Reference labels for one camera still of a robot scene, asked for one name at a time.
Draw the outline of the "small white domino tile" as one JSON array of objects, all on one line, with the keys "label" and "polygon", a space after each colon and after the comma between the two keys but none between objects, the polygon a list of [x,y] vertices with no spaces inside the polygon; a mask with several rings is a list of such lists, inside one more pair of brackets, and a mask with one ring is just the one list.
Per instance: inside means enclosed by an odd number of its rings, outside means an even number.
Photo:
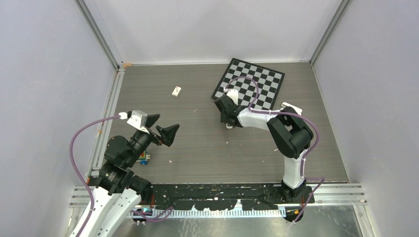
[{"label": "small white domino tile", "polygon": [[181,92],[181,90],[182,90],[182,88],[181,88],[181,87],[176,86],[176,87],[174,88],[173,92],[172,92],[172,96],[174,96],[174,97],[178,97],[178,96],[179,96],[179,94],[180,94],[180,92]]}]

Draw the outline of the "white staple box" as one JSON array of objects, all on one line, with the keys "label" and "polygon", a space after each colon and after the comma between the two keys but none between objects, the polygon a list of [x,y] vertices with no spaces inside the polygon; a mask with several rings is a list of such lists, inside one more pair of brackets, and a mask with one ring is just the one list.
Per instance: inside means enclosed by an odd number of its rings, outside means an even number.
[{"label": "white staple box", "polygon": [[292,104],[289,104],[289,103],[287,103],[287,102],[283,102],[282,104],[281,104],[281,107],[284,109],[285,107],[291,107],[291,108],[293,108],[294,110],[295,110],[295,112],[298,114],[298,115],[302,115],[302,109],[301,108],[299,108],[299,107],[297,107],[297,106],[294,106],[294,105],[292,105]]}]

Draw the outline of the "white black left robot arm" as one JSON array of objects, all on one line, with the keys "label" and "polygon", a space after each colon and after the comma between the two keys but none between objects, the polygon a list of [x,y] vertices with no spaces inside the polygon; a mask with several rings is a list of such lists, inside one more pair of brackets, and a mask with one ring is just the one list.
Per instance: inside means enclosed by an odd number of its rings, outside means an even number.
[{"label": "white black left robot arm", "polygon": [[[69,234],[71,237],[111,237],[136,205],[147,204],[151,200],[152,184],[135,175],[131,168],[150,144],[168,147],[173,144],[180,125],[156,126],[158,133],[154,133],[151,126],[159,118],[160,114],[148,115],[141,110],[121,112],[93,121],[73,135],[69,147],[70,161],[88,192],[89,203]],[[105,163],[93,181],[93,188],[90,188],[76,166],[74,142],[85,129],[113,119],[126,120],[135,128],[135,133],[130,139],[118,135],[108,141],[104,152]]]}]

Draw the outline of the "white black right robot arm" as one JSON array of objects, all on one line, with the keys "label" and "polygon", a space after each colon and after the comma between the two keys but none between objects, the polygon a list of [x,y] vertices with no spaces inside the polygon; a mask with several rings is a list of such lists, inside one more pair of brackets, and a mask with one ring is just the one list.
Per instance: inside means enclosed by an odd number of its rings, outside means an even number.
[{"label": "white black right robot arm", "polygon": [[270,132],[279,152],[284,156],[282,196],[287,202],[296,202],[306,185],[304,162],[314,138],[313,131],[301,114],[292,106],[280,110],[255,110],[236,104],[229,96],[215,100],[220,120],[232,127],[253,127]]}]

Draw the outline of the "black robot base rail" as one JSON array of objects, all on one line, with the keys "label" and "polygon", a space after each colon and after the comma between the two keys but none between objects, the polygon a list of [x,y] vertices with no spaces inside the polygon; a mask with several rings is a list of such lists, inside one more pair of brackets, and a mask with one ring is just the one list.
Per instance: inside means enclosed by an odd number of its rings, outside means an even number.
[{"label": "black robot base rail", "polygon": [[164,210],[210,211],[232,210],[241,206],[245,211],[274,210],[280,204],[302,207],[304,201],[313,203],[310,186],[296,192],[281,184],[154,184],[140,205]]}]

